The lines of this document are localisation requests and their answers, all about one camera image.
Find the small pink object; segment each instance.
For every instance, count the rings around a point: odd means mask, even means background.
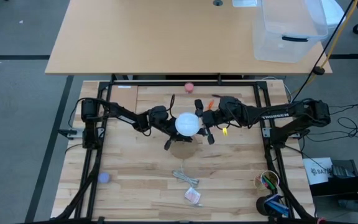
[[[185,84],[185,90],[187,93],[192,93],[194,89],[194,85],[192,83],[186,83]]]

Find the floor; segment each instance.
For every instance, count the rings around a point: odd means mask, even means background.
[[[346,7],[348,0],[337,0]],[[58,34],[68,0],[0,0],[0,55],[48,55]],[[351,31],[358,21],[358,11],[349,22],[335,54],[358,53],[358,35]],[[358,60],[331,60],[333,75],[318,77],[305,88],[300,99],[322,99],[329,105],[358,103]],[[47,148],[53,122],[59,106],[65,77],[46,76],[45,60],[0,61],[0,223],[24,221],[31,195]],[[285,78],[289,89],[296,90],[305,77]],[[68,114],[78,98],[83,80],[108,77],[84,75],[75,77],[62,128],[67,128]],[[343,130],[336,118],[345,116],[358,124],[358,110],[334,115],[326,128],[313,128],[313,133]],[[332,136],[312,136],[327,139]],[[58,137],[36,220],[50,216],[57,182],[63,163],[67,140]],[[305,152],[311,157],[353,159],[358,168],[358,139],[312,142],[306,140]],[[318,215],[328,220],[358,223],[358,213],[339,208],[327,198],[316,198]]]

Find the black metal frame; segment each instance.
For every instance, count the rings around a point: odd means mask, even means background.
[[[106,97],[106,101],[109,101],[110,96],[111,96],[111,86],[113,85],[137,85],[137,86],[183,86],[186,82],[175,82],[175,81],[166,81],[166,82],[125,82],[125,80],[121,81],[121,82],[117,82],[117,84],[114,83],[114,81],[116,80],[115,75],[111,75],[111,79],[110,82],[101,82],[99,84],[99,90],[98,90],[98,98],[102,98],[103,97],[103,91],[107,90],[107,97]],[[267,89],[267,84],[266,81],[253,81],[253,82],[223,82],[222,81],[222,77],[220,76],[220,74],[218,75],[218,79],[216,80],[216,82],[209,82],[209,81],[195,81],[193,82],[194,85],[196,86],[251,86],[254,89],[254,95],[255,95],[255,102],[257,107],[262,107],[262,102],[261,102],[261,95],[259,94],[259,90],[262,90],[264,98],[265,98],[265,104],[266,106],[271,106],[270,103],[270,98],[269,98],[269,91]],[[273,119],[271,119],[269,121],[270,126],[274,127],[275,126],[275,122]],[[104,120],[102,122],[101,127],[106,129],[107,126],[107,120]],[[264,121],[260,122],[260,131],[262,134],[262,129],[266,127],[266,124]],[[264,144],[264,149],[265,149],[265,153],[270,155],[270,147],[267,144],[268,141],[265,137],[263,137],[263,144]],[[96,150],[96,158],[95,161],[100,161],[101,160],[101,156],[102,156],[102,151],[103,151],[103,142],[104,142],[104,135],[101,136],[101,144],[102,146]],[[287,184],[287,178],[285,175],[285,168],[284,168],[284,164],[283,164],[283,159],[282,159],[282,155],[280,152],[280,149],[275,149],[276,152],[276,156],[277,156],[277,164],[278,164],[278,169],[279,169],[279,175],[281,177],[281,179]],[[91,161],[91,157],[92,157],[92,150],[87,150],[86,155],[85,155],[85,161],[84,161],[84,166],[83,166],[83,172],[82,172],[82,176],[81,176],[81,186],[84,184],[87,176],[88,176],[88,172],[90,169],[90,161]],[[100,163],[96,164],[96,169],[99,172],[99,168],[100,168]],[[272,163],[268,163],[268,169],[271,170],[272,169]],[[80,200],[79,204],[76,207],[75,210],[75,215],[74,215],[74,219],[78,220],[79,222],[89,222],[92,218],[92,214],[93,214],[93,207],[94,207],[94,200],[96,197],[96,186],[97,186],[98,180],[97,180],[97,176],[94,177],[94,180],[91,184],[91,192],[89,195],[89,202],[88,202],[88,208],[87,208],[87,212],[86,212],[86,216],[84,218],[81,217],[81,211],[82,211],[82,206],[83,206],[83,198]],[[289,218],[294,218],[294,214],[293,214],[293,209],[292,209],[292,205],[290,203],[290,201],[285,198],[286,204],[287,206],[290,208],[290,215]],[[62,220],[50,220],[50,222],[55,222],[55,223],[60,223]],[[267,222],[244,222],[244,223],[267,223]]]

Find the wooden table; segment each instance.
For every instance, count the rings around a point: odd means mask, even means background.
[[[286,103],[283,82],[267,82],[272,105]],[[96,81],[84,82],[80,98],[96,97],[98,85]],[[243,103],[255,106],[255,96],[250,86],[196,86],[192,94],[185,94],[182,86],[113,86],[111,101],[140,113],[153,106],[168,106],[171,94],[175,94],[172,112],[177,116],[185,111],[193,112],[197,98],[207,105],[212,93],[235,96]],[[215,100],[214,110],[218,106],[218,99]],[[282,126],[289,121],[290,118],[277,119],[276,124]],[[73,125],[83,127],[80,106]],[[164,151],[163,145],[168,136],[154,129],[151,137],[147,138],[134,131],[132,126],[109,119],[100,171],[110,173],[112,180],[108,184],[98,184],[93,218],[104,216],[107,220],[128,221],[266,221],[267,218],[256,211],[255,202],[269,192],[258,192],[253,184],[254,177],[267,169],[259,125],[251,129],[229,128],[228,136],[223,136],[217,128],[211,131],[215,144],[208,145],[206,138],[195,137],[196,154],[183,162],[185,173],[200,180],[197,191],[201,194],[203,207],[195,208],[184,199],[189,185],[172,176],[173,170],[180,169],[182,160]],[[68,146],[80,142],[80,139],[69,141]],[[299,149],[297,140],[290,139],[287,144]],[[80,146],[67,152],[52,217],[62,212],[76,194],[85,152]],[[301,155],[289,149],[282,149],[282,154],[290,190],[313,214],[313,199]],[[83,214],[88,204],[87,196]]]
[[[231,0],[70,1],[47,74],[304,75],[323,48],[298,63],[254,58],[254,7]],[[332,73],[325,66],[326,73]]]

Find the wooden plank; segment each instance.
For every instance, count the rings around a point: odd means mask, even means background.
[[[254,7],[211,0],[70,1],[45,73],[309,73],[320,42],[298,63],[255,59],[255,15]]]
[[[283,82],[267,83],[272,104],[285,103]],[[82,92],[94,94],[91,89],[96,90],[96,86],[85,82]],[[236,96],[247,105],[255,105],[252,87],[246,86],[197,86],[190,95],[184,94],[181,86],[114,86],[112,92],[112,100],[138,113],[157,105],[168,107],[172,93],[176,94],[174,116],[193,112],[197,98],[207,105],[212,93]],[[290,120],[280,119],[277,123],[284,125]],[[209,145],[202,136],[195,137],[195,155],[182,161],[163,150],[168,139],[165,134],[153,130],[147,138],[130,125],[109,119],[101,172],[108,172],[111,181],[98,184],[93,219],[104,216],[107,220],[126,221],[266,221],[257,212],[255,202],[269,192],[256,190],[253,183],[254,177],[267,168],[259,126],[229,128],[228,136],[223,136],[217,128],[211,131],[215,144]],[[287,144],[299,148],[296,140],[288,140]],[[289,188],[313,214],[313,199],[300,154],[291,149],[283,149],[282,154]],[[78,190],[84,156],[85,151],[80,147],[67,153],[52,215],[61,212]],[[202,207],[191,206],[184,198],[189,185],[172,176],[172,171],[181,165],[187,175],[200,180],[197,191],[201,194]]]

